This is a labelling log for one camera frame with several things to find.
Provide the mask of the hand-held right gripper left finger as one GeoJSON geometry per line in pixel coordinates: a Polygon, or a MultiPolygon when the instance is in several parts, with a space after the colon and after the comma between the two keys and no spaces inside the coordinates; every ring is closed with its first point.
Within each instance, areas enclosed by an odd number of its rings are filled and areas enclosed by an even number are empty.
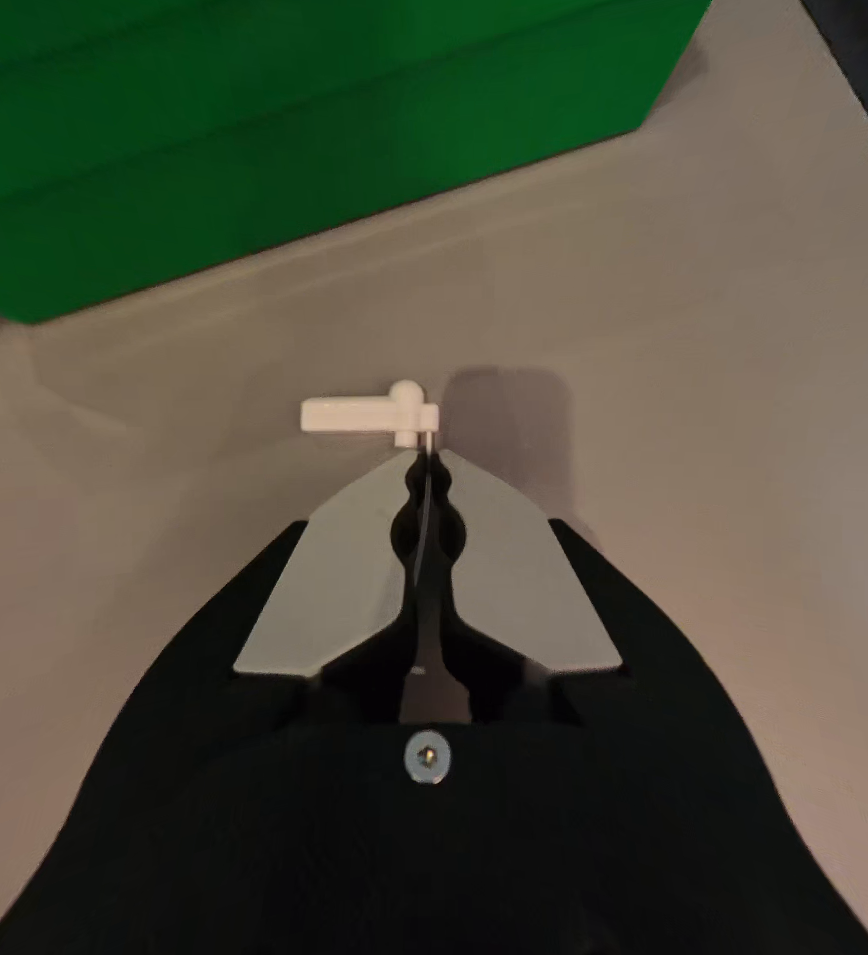
{"type": "Polygon", "coordinates": [[[391,542],[411,451],[317,508],[234,664],[240,675],[318,675],[398,619],[405,572],[391,542]]]}

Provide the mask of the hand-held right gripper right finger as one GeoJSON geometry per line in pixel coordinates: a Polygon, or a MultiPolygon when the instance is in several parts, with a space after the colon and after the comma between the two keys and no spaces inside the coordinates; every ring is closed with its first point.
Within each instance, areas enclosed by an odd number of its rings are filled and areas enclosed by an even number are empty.
{"type": "Polygon", "coordinates": [[[622,657],[545,513],[452,451],[428,457],[428,547],[450,672],[616,672],[622,657]]]}

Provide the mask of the small white plastic clip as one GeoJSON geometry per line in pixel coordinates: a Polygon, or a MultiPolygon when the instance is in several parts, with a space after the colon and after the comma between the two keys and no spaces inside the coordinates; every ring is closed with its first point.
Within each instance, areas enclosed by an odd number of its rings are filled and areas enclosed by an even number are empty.
{"type": "Polygon", "coordinates": [[[300,407],[300,427],[306,434],[390,436],[394,454],[413,452],[414,463],[406,476],[409,499],[391,532],[395,553],[404,566],[404,592],[416,584],[418,554],[428,530],[430,459],[439,424],[438,406],[428,402],[422,386],[410,380],[397,381],[384,396],[309,398],[300,407]]]}

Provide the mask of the green plastic bin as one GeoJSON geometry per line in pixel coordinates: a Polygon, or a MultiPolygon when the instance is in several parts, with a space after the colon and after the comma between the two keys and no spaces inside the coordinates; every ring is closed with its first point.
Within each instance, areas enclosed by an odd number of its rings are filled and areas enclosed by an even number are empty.
{"type": "Polygon", "coordinates": [[[0,1],[0,317],[630,133],[709,6],[0,1]]]}

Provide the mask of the grey desk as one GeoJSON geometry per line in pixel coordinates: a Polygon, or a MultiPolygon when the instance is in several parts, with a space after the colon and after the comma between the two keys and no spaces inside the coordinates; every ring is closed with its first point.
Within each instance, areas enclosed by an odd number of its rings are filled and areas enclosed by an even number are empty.
{"type": "Polygon", "coordinates": [[[691,639],[868,927],[868,117],[714,2],[637,132],[37,328],[0,320],[0,917],[155,656],[384,457],[397,379],[691,639]]]}

